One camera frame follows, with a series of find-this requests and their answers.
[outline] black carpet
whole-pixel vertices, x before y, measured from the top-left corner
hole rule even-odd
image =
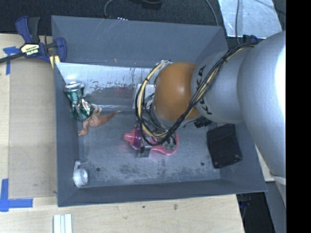
[[[21,16],[40,17],[39,35],[51,35],[51,15],[104,18],[104,6],[109,0],[0,0],[0,33],[16,33],[15,21]],[[217,0],[209,0],[220,25],[223,25]],[[286,0],[273,0],[280,24],[286,30]],[[141,0],[116,0],[107,7],[108,18],[157,21],[197,25],[216,25],[213,14],[204,0],[164,0],[148,4]],[[227,39],[228,46],[236,39]],[[240,196],[246,232],[273,233],[273,226],[264,194]]]

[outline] green soda can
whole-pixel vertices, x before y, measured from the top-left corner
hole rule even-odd
[[[87,120],[94,111],[92,106],[83,96],[85,85],[82,81],[72,81],[65,85],[64,92],[71,101],[72,113],[79,121]]]

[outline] blue tape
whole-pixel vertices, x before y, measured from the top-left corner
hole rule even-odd
[[[0,194],[0,212],[8,212],[10,208],[32,208],[33,199],[8,199],[9,180],[2,180]]]
[[[20,53],[20,50],[19,48],[16,48],[16,47],[8,47],[8,48],[4,48],[3,51],[8,55],[10,56],[11,54],[17,54],[17,53]],[[9,75],[11,72],[11,62],[8,61],[6,63],[6,75]]]

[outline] yellow label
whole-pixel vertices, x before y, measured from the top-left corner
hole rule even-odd
[[[35,50],[35,49],[38,49],[38,48],[39,48],[39,45],[27,44],[27,45],[23,46],[20,50],[22,52],[28,52],[28,51]]]

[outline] gray bin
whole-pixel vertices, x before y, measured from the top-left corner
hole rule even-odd
[[[210,160],[207,128],[179,129],[179,148],[172,156],[152,152],[149,158],[138,158],[123,140],[135,125],[137,82],[160,60],[198,64],[227,50],[221,27],[53,16],[52,32],[54,38],[64,37],[68,46],[67,63],[54,68],[59,206],[266,191],[244,124],[236,125],[243,160],[220,169]],[[105,80],[111,70],[120,74],[115,85]],[[126,75],[131,79],[124,82]],[[63,92],[70,79],[84,79],[87,99],[101,105],[103,114],[117,107],[122,112],[79,137],[82,124],[73,118]],[[91,89],[94,82],[101,86]],[[83,188],[72,179],[78,160],[89,173],[89,184]]]

